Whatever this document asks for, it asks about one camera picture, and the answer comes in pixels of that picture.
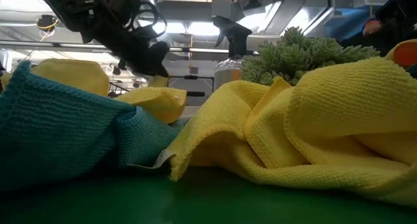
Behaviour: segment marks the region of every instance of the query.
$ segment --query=spray bottle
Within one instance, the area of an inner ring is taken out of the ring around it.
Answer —
[[[214,71],[214,89],[218,89],[224,83],[239,80],[242,58],[246,55],[246,39],[252,31],[236,22],[222,16],[216,16],[214,26],[220,29],[216,47],[223,42],[224,37],[229,41],[229,58],[216,65]]]

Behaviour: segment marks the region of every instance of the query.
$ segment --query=green table surface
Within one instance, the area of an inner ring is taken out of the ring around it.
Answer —
[[[417,223],[417,210],[340,191],[258,186],[220,169],[93,174],[1,196],[0,223]]]

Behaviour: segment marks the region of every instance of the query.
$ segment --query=robotic arm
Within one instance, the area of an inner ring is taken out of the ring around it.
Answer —
[[[166,20],[150,2],[140,0],[45,0],[65,26],[81,33],[84,43],[92,39],[99,41],[120,57],[130,71],[150,76],[164,76],[168,73],[162,60],[169,48],[165,42],[149,47],[156,34],[152,26],[159,19]],[[134,27],[137,15],[150,12],[154,15],[152,24]]]

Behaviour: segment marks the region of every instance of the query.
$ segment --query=teal microfiber towel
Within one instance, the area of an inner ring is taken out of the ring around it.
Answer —
[[[179,133],[141,107],[30,73],[0,95],[0,191],[74,178],[95,166],[152,165]]]

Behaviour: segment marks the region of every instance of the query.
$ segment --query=green microfiber towel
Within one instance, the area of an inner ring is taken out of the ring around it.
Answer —
[[[63,181],[93,167],[152,165],[179,133],[141,107],[17,67],[0,95],[0,191]]]

